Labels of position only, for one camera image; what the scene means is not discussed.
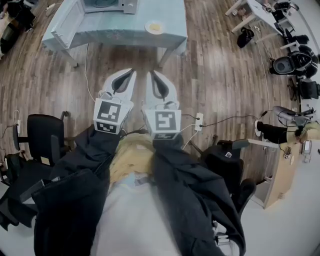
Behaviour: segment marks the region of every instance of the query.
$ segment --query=table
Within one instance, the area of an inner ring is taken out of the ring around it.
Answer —
[[[272,38],[276,35],[281,35],[282,33],[276,28],[275,23],[276,20],[274,18],[274,16],[265,11],[263,9],[263,6],[258,3],[255,0],[238,0],[226,13],[225,15],[229,16],[234,10],[236,10],[239,6],[244,5],[244,4],[248,4],[252,14],[250,16],[248,16],[245,20],[243,20],[240,24],[238,24],[237,26],[235,26],[231,32],[235,33],[236,31],[240,30],[241,28],[243,28],[245,25],[247,25],[248,23],[252,22],[253,20],[257,20],[257,21],[264,21],[265,23],[267,23],[273,30],[273,33],[267,34],[265,36],[263,36],[262,38],[258,39],[255,41],[255,43],[259,43],[262,42],[263,40]]]
[[[265,147],[271,147],[277,150],[277,156],[273,166],[272,178],[256,186],[255,196],[252,200],[260,204],[263,208],[273,205],[278,199],[281,199],[291,188],[295,172],[299,162],[301,144],[281,144],[282,149],[291,147],[291,158],[284,159],[285,153],[279,149],[278,144],[263,142],[254,139],[248,139],[249,143]]]
[[[42,42],[48,49],[61,53],[73,67],[76,67],[78,63],[69,55],[68,49],[90,42],[123,46],[151,46],[157,47],[159,52],[165,49],[163,56],[158,58],[160,67],[172,53],[180,55],[186,50],[188,35],[184,0],[139,0],[136,14],[124,14],[121,11],[92,13],[83,11],[83,19],[76,27],[69,47],[66,48],[59,42],[57,36],[52,34],[52,30],[57,23],[61,22],[61,19],[68,20],[68,17],[65,16],[68,8],[70,8],[70,1],[66,0],[52,18]],[[160,23],[163,33],[154,35],[147,32],[145,25],[150,21]]]

